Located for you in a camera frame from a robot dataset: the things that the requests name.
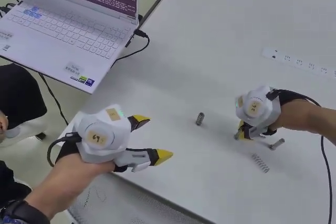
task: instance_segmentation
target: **metal spring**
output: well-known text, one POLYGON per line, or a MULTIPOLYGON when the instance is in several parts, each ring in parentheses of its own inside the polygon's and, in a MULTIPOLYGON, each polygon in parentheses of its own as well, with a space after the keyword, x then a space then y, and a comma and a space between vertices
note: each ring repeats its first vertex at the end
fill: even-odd
POLYGON ((203 119, 204 119, 204 113, 201 112, 200 114, 198 114, 198 117, 196 119, 196 124, 198 126, 200 126, 202 124, 202 122, 203 122, 203 119))
POLYGON ((254 153, 252 155, 252 159, 254 162, 260 167, 260 169, 264 172, 267 173, 269 171, 269 167, 265 164, 265 162, 256 154, 254 153))

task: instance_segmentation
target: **number label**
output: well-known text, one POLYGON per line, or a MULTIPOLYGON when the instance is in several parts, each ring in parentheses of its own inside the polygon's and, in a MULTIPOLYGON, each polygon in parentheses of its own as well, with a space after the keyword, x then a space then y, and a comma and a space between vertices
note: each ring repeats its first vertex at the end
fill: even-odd
POLYGON ((87 136, 87 141, 90 142, 91 144, 105 146, 107 137, 95 131, 89 131, 88 136, 87 136))

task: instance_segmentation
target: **wristband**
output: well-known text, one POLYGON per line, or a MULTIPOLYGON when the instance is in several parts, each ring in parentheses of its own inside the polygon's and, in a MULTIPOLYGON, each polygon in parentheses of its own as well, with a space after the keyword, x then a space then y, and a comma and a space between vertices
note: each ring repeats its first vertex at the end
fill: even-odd
POLYGON ((23 221, 22 223, 29 224, 50 224, 47 216, 24 200, 10 201, 1 210, 0 217, 7 220, 20 220, 23 221))

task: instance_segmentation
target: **small metal part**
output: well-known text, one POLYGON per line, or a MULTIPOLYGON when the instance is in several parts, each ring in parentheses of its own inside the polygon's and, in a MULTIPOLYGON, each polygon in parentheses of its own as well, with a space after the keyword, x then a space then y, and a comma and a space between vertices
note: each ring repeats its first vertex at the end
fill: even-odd
POLYGON ((269 171, 269 167, 265 164, 265 162, 258 156, 258 154, 254 153, 252 155, 252 159, 254 162, 260 167, 260 169, 264 172, 267 173, 269 171))
POLYGON ((200 114, 198 114, 198 117, 196 119, 196 124, 198 126, 200 126, 202 124, 202 122, 203 122, 203 119, 204 119, 204 113, 201 112, 200 114))
POLYGON ((281 144, 283 144, 285 140, 283 138, 279 139, 277 142, 274 144, 270 144, 268 147, 272 150, 275 151, 276 148, 278 148, 281 144))

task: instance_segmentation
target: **black pants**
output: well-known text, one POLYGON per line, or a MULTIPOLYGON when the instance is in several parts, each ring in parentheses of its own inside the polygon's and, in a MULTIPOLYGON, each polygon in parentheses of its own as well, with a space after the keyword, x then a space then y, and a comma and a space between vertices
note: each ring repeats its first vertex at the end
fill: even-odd
MULTIPOLYGON (((0 110, 8 117, 8 129, 47 113, 39 86, 26 69, 15 64, 0 66, 0 110)), ((0 161, 0 207, 4 201, 26 197, 13 183, 13 171, 0 161)))

